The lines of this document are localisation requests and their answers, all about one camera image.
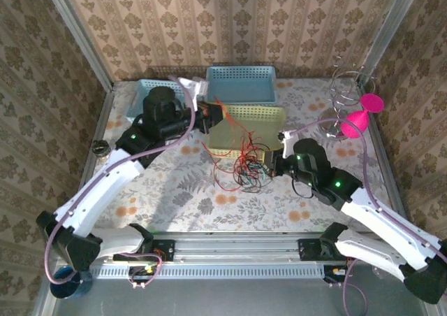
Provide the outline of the large blue plastic basket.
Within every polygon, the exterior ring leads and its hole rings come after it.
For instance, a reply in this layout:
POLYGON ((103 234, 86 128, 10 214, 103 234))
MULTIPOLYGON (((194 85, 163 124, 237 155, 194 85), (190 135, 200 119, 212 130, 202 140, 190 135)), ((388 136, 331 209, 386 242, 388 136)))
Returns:
POLYGON ((262 106, 277 102, 273 66, 210 66, 206 80, 209 102, 262 106))

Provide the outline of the small light blue basket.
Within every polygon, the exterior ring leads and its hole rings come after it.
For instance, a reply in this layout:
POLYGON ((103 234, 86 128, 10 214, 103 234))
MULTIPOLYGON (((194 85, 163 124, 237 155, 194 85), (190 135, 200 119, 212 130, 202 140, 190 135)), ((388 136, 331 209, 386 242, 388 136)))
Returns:
POLYGON ((180 108, 184 107, 184 94, 181 87, 177 83, 169 80, 141 79, 137 82, 135 96, 126 113, 126 118, 129 122, 134 121, 134 119, 143 112, 143 100, 155 87, 171 88, 175 92, 175 98, 178 100, 176 109, 179 110, 180 108))

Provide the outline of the yellow plastic basket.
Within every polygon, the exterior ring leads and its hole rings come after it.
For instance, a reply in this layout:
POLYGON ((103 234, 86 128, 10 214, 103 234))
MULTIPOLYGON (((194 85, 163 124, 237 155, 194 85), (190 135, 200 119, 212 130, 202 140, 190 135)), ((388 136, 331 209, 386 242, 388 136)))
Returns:
POLYGON ((283 148, 278 133, 285 122, 286 110, 281 107, 224 105, 223 120, 210 129, 205 147, 217 157, 236 159, 242 144, 252 138, 263 156, 265 151, 283 148))

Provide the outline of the pink wine glass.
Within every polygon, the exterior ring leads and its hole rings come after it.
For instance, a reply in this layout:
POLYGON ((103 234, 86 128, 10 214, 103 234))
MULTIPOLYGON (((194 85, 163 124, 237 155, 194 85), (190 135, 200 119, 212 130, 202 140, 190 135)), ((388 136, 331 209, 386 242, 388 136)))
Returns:
POLYGON ((383 111, 385 103, 376 94, 364 94, 360 98, 362 110, 352 112, 341 125, 341 131, 348 138, 359 138, 369 126, 369 114, 383 111))

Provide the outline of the small jar with black lid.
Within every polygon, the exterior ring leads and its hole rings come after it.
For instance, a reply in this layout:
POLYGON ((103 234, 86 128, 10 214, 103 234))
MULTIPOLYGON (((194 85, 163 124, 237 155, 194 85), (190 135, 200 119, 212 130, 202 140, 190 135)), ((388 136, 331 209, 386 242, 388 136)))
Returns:
POLYGON ((109 143, 103 139, 93 140, 91 145, 91 152, 98 159, 107 159, 111 153, 109 143))

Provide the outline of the floral tablecloth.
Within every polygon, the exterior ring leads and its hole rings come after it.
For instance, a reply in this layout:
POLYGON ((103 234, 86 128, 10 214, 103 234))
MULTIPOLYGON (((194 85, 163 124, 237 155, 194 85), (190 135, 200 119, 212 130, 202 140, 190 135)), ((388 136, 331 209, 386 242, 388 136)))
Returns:
MULTIPOLYGON (((329 106, 327 78, 278 79, 277 104, 286 110, 286 127, 307 127, 333 166, 368 179, 375 197, 389 204, 372 140, 323 138, 315 121, 329 106)), ((97 228, 137 223, 156 231, 323 231, 333 222, 357 231, 363 225, 311 197, 303 184, 282 176, 266 180, 255 194, 237 189, 232 161, 214 165, 195 132, 180 146, 158 156, 115 197, 96 221, 97 228)))

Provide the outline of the dark blue disc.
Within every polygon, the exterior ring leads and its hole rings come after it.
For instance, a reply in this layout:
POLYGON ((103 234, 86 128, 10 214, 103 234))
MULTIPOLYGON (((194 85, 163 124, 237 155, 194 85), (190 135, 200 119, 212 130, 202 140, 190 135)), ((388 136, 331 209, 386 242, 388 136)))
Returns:
POLYGON ((77 272, 70 281, 61 285, 50 284, 50 291, 57 299, 76 299, 85 296, 92 288, 93 276, 89 271, 77 272))

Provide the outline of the aluminium table edge rail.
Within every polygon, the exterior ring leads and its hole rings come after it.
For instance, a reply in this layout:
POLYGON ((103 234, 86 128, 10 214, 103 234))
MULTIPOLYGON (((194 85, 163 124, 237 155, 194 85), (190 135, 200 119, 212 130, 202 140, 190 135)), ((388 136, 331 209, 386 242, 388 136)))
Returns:
POLYGON ((408 219, 409 211, 402 201, 399 187, 397 186, 397 182, 393 174, 394 170, 389 162, 385 145, 383 144, 378 118, 375 115, 370 115, 369 118, 369 134, 374 146, 378 165, 381 169, 383 183, 387 191, 390 207, 399 213, 403 218, 408 219))
MULTIPOLYGON (((110 90, 105 96, 105 100, 103 102, 103 106, 101 109, 101 114, 99 115, 99 119, 96 125, 96 130, 92 141, 103 139, 105 129, 108 123, 108 118, 112 110, 114 99, 115 94, 113 90, 110 90)), ((84 187, 84 185, 88 182, 88 180, 93 176, 95 165, 96 165, 96 155, 92 152, 92 148, 90 148, 85 163, 85 167, 82 173, 82 177, 80 180, 80 185, 78 187, 79 190, 81 190, 84 187)))

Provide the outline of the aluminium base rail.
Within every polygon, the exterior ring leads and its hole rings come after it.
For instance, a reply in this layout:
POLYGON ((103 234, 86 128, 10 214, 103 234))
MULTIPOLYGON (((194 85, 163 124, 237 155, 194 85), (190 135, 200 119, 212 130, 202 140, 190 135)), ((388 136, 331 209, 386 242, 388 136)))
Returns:
POLYGON ((174 240, 171 264, 296 264, 298 241, 317 239, 320 232, 160 232, 156 240, 174 240))

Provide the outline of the aluminium frame post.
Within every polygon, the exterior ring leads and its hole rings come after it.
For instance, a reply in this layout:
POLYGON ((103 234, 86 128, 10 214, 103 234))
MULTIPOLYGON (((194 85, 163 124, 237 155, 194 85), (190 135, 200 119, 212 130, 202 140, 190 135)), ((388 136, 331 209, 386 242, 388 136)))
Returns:
POLYGON ((87 28, 84 26, 80 16, 76 12, 75 6, 70 0, 52 0, 52 2, 73 35, 75 42, 80 47, 105 92, 107 94, 111 93, 113 88, 112 78, 109 76, 101 57, 96 51, 93 41, 87 33, 87 28))
POLYGON ((393 36, 397 32, 403 19, 408 13, 411 4, 414 0, 394 0, 388 14, 384 20, 382 27, 380 28, 378 35, 374 39, 374 42, 365 58, 363 73, 367 75, 366 78, 360 78, 358 84, 364 86, 367 83, 367 79, 372 77, 373 71, 378 65, 387 47, 393 39, 393 36))

